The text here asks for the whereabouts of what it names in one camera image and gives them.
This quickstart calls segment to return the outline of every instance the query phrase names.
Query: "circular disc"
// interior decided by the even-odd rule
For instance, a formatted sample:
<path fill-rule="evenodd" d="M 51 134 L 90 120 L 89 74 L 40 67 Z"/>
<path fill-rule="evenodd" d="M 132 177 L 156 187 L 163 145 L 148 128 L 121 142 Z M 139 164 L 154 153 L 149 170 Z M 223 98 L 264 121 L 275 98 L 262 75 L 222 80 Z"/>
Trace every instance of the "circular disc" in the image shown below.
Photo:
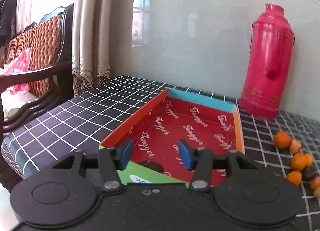
<path fill-rule="evenodd" d="M 293 218 L 300 205 L 297 188 L 287 180 L 257 170 L 226 178 L 214 191 L 229 216 L 253 225 L 276 225 Z"/>
<path fill-rule="evenodd" d="M 96 188 L 85 178 L 67 171 L 37 174 L 18 183 L 10 202 L 19 220 L 56 226 L 86 214 L 97 200 Z"/>

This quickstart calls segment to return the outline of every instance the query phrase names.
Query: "chair armrest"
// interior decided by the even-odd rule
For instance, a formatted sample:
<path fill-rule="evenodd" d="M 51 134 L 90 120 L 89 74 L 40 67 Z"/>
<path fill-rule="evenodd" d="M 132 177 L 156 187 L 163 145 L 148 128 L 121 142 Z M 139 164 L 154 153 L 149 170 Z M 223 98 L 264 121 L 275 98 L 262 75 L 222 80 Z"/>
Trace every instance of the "chair armrest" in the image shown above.
<path fill-rule="evenodd" d="M 29 70 L 26 72 L 19 72 L 8 75 L 0 75 L 0 93 L 5 91 L 10 86 L 50 78 L 59 72 L 71 69 L 72 62 L 68 61 L 58 62 L 41 69 Z"/>

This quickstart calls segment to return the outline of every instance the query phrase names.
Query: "cardboard box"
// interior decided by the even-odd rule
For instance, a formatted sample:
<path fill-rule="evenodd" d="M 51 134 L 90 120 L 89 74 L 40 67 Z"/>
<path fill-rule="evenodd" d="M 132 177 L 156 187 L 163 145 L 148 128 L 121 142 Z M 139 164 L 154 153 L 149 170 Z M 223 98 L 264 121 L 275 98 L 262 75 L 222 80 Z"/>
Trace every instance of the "cardboard box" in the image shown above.
<path fill-rule="evenodd" d="M 127 168 L 118 174 L 122 183 L 189 183 L 178 142 L 205 147 L 217 154 L 236 149 L 244 153 L 241 121 L 236 105 L 176 89 L 166 89 L 117 127 L 100 147 L 118 147 L 127 138 L 134 150 Z M 211 185 L 218 185 L 225 171 L 213 170 Z"/>

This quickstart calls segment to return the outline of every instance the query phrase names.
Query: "hanging clothes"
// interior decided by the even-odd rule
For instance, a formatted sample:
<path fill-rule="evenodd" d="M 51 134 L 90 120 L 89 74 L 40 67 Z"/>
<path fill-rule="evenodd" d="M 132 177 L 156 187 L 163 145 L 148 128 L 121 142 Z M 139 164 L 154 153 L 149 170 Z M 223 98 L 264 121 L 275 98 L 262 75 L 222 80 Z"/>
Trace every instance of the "hanging clothes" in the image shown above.
<path fill-rule="evenodd" d="M 0 12 L 0 47 L 16 35 L 17 0 L 5 0 Z"/>

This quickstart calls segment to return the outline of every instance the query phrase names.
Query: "metal screw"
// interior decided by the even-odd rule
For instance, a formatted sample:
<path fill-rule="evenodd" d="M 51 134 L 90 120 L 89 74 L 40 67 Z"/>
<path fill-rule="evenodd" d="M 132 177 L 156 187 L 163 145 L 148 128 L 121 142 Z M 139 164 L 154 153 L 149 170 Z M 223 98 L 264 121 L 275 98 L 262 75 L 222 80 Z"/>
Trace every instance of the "metal screw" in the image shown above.
<path fill-rule="evenodd" d="M 195 180 L 193 181 L 192 186 L 195 189 L 206 188 L 208 183 L 204 180 Z"/>
<path fill-rule="evenodd" d="M 150 195 L 151 194 L 151 190 L 147 189 L 147 190 L 142 191 L 142 193 L 144 195 Z"/>
<path fill-rule="evenodd" d="M 154 189 L 152 190 L 152 192 L 153 192 L 153 193 L 160 193 L 161 190 L 159 190 L 158 188 L 154 188 Z"/>
<path fill-rule="evenodd" d="M 106 181 L 103 185 L 106 189 L 117 189 L 120 186 L 120 183 L 113 180 L 113 181 Z"/>

